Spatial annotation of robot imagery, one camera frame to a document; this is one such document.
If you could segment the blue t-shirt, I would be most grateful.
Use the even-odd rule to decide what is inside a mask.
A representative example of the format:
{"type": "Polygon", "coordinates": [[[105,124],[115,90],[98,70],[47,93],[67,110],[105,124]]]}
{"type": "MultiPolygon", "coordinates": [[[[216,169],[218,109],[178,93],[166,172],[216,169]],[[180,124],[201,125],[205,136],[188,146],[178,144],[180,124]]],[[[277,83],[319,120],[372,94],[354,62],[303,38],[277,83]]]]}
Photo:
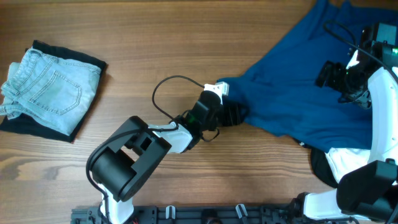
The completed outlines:
{"type": "Polygon", "coordinates": [[[397,12],[318,1],[260,61],[242,76],[226,79],[228,98],[249,109],[248,124],[276,136],[288,135],[324,152],[333,147],[369,149],[371,110],[340,104],[337,91],[315,84],[325,62],[349,62],[349,47],[322,27],[328,20],[348,28],[331,27],[344,38],[360,37],[373,23],[397,24],[397,12]]]}

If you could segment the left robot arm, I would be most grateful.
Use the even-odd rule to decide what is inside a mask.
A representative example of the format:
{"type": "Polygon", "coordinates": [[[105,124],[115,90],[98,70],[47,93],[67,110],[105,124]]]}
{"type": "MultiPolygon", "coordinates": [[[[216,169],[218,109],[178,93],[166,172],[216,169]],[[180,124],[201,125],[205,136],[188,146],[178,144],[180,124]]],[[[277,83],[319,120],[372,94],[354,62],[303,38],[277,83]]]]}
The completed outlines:
{"type": "Polygon", "coordinates": [[[169,124],[147,124],[128,118],[86,162],[90,184],[101,192],[99,215],[103,223],[126,223],[134,212],[133,196],[167,154],[181,154],[204,141],[205,131],[219,135],[221,127],[243,122],[249,110],[224,94],[205,90],[192,109],[169,124]]]}

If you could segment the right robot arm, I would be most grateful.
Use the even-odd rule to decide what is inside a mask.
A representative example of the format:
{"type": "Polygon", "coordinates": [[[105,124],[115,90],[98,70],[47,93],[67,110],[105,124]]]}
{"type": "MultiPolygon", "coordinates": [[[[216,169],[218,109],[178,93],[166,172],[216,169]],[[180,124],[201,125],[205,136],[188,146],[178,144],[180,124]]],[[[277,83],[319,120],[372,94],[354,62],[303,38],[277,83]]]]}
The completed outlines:
{"type": "Polygon", "coordinates": [[[373,112],[371,150],[365,165],[345,174],[338,187],[303,192],[286,212],[287,223],[397,223],[397,27],[365,27],[347,65],[325,62],[316,84],[341,93],[339,103],[373,112]]]}

